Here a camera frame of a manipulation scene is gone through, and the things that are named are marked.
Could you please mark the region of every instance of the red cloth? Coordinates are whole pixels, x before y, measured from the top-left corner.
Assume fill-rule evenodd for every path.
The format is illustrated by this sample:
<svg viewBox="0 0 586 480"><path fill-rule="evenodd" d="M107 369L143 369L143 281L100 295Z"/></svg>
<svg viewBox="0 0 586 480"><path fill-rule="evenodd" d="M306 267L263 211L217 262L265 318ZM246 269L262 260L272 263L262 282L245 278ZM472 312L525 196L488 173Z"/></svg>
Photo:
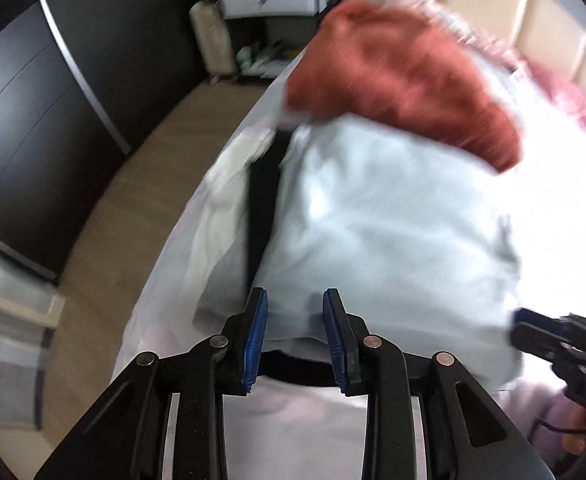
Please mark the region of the red cloth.
<svg viewBox="0 0 586 480"><path fill-rule="evenodd" d="M347 0L324 19L287 80L293 110L354 113L457 146L502 172L520 160L506 112L461 47L423 18Z"/></svg>
<svg viewBox="0 0 586 480"><path fill-rule="evenodd" d="M586 94L543 63L533 59L527 61L533 79L546 93L551 103L573 118L586 133Z"/></svg>

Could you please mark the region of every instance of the black strap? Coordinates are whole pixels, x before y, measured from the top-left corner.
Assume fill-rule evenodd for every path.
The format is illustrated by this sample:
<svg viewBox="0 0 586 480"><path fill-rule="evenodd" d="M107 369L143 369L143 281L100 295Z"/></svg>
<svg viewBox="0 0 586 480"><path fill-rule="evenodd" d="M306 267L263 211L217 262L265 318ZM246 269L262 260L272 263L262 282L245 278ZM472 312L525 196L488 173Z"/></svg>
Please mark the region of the black strap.
<svg viewBox="0 0 586 480"><path fill-rule="evenodd" d="M276 130L269 149L249 166L247 295L273 232L281 176L279 165L289 148L292 134L288 130ZM330 364L298 359L278 350L262 354L259 375L302 386L335 386Z"/></svg>

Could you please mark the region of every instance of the floor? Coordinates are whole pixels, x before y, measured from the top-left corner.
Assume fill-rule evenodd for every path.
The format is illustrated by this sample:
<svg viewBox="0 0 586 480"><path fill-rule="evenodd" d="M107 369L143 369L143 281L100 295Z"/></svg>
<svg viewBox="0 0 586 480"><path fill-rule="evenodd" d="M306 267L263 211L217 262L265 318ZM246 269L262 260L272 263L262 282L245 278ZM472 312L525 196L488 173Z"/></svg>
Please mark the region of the floor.
<svg viewBox="0 0 586 480"><path fill-rule="evenodd" d="M60 282L67 297L44 388L43 433L61 441L111 378L122 331L166 238L263 87L200 85L117 173Z"/></svg>

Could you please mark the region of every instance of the pink pillow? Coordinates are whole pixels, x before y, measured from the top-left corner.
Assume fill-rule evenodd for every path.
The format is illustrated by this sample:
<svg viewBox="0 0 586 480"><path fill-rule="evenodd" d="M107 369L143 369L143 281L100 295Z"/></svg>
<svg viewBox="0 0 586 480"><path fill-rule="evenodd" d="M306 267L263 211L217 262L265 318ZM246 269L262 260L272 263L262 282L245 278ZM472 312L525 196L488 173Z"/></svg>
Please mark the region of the pink pillow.
<svg viewBox="0 0 586 480"><path fill-rule="evenodd" d="M528 69L537 85L555 107L573 118L586 133L586 95L571 81L543 63L528 59Z"/></svg>

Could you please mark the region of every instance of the bed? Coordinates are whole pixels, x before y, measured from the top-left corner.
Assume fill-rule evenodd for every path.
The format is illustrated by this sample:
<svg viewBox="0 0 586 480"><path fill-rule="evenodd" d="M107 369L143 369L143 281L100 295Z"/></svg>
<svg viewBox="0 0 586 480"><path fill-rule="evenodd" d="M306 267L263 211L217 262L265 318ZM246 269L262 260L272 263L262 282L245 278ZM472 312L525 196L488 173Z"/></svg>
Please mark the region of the bed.
<svg viewBox="0 0 586 480"><path fill-rule="evenodd" d="M460 13L482 30L515 46L525 56L543 60L586 94L586 29L556 1L427 1L437 1ZM242 218L240 210L243 208L242 200L237 197L246 188L244 167L267 149L272 128L277 124L298 124L303 120L287 112L283 106L286 81L294 68L295 63L278 77L238 126L187 204L134 307L124 332L114 376L138 352L152 350L160 356L184 352L213 333L203 329L205 325L196 327L192 323L196 306L216 264L237 240L237 224L238 219ZM528 247L535 246L536 254L543 256L545 251L555 251L558 244L562 244L566 261L586 258L586 251L583 250L586 232L579 226L585 216L580 216L578 212L573 214L566 204L551 207L552 200L548 197L548 204L545 204L549 205L547 213L535 213L540 198L546 200L544 194L550 189L554 190L556 199L562 194L583 196L583 200L574 204L573 209L586 208L586 155L584 158L571 158L575 149L583 149L586 153L586 140L564 142L564 138L555 139L546 132L543 138L531 142L531 146L531 153L537 150L535 153L540 167L536 169L529 164L521 173L524 174L522 178L531 179L525 181L527 185L529 182L536 183L529 187L538 195L520 185L519 191L528 193L521 213L530 214L535 219L534 229L528 231L532 238L535 236L531 233L541 234L548 230L547 226L554 226L556 230L550 228L554 238L548 235L542 237L542 241L528 240ZM571 171L564 171L566 164L561 164L561 161L569 159ZM542 171L549 171L553 182L549 182L550 177L545 178ZM216 215L217 206L226 207L230 213ZM569 220L558 221L565 219L569 213ZM566 229L571 229L570 234L580 240L574 244L570 240L562 241ZM546 305L540 310L553 316L563 315L567 301L575 304L577 298L581 298L583 301L574 310L586 316L586 291L581 290L579 282L582 278L586 280L586 275L577 279L573 275L577 266L572 266L570 273L567 273L567 266L564 268L554 264L553 259L548 257L540 257L535 265L549 267L544 272L537 269L535 281L537 283L537 277L541 276L541 283L528 292L529 298ZM568 300L558 296L556 291L548 292L553 290L553 280L557 276L564 281L576 282ZM225 300L224 294L215 297L215 300ZM553 381L548 366L535 360L524 362L524 375L545 376L549 382ZM340 475L341 478L357 478L361 467L365 413L362 399L345 399L325 388L302 388L261 379L255 392L247 399L225 399L230 476L300 478L321 475L337 478ZM287 452L274 455L275 449L286 449ZM171 454L172 450L167 447L165 478L170 478ZM255 459L247 460L247 456L254 456Z"/></svg>

